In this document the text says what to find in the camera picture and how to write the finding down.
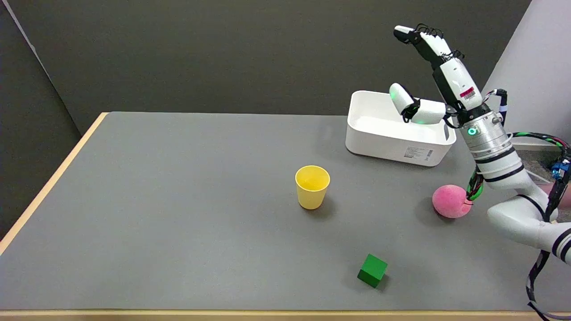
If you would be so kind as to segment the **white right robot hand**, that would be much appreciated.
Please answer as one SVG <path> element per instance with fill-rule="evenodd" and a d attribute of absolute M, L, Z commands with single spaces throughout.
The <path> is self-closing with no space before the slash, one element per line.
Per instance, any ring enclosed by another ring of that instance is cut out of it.
<path fill-rule="evenodd" d="M 471 111 L 480 108 L 484 101 L 462 62 L 463 53 L 449 47 L 441 30 L 425 24 L 414 28 L 397 25 L 393 35 L 398 41 L 412 45 L 422 59 L 430 63 L 432 77 L 444 100 L 437 103 L 418 99 L 403 85 L 394 83 L 389 88 L 389 95 L 402 120 L 422 125 L 444 121 L 450 127 L 451 117 L 456 117 L 459 125 L 469 121 Z"/>

